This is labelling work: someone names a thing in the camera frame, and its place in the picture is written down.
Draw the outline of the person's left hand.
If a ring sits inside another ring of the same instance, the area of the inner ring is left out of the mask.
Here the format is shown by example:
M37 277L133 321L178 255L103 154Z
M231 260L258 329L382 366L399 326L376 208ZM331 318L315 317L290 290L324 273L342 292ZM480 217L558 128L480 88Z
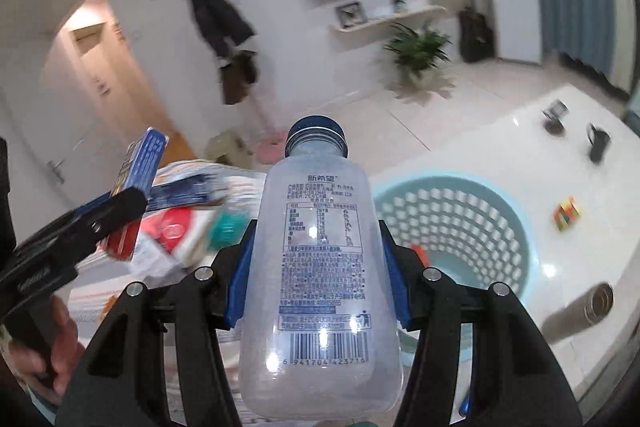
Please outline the person's left hand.
M78 337L77 323L70 317L65 301L54 294L50 299L54 340L49 355L11 336L8 354L16 375L40 397L57 407L85 352Z

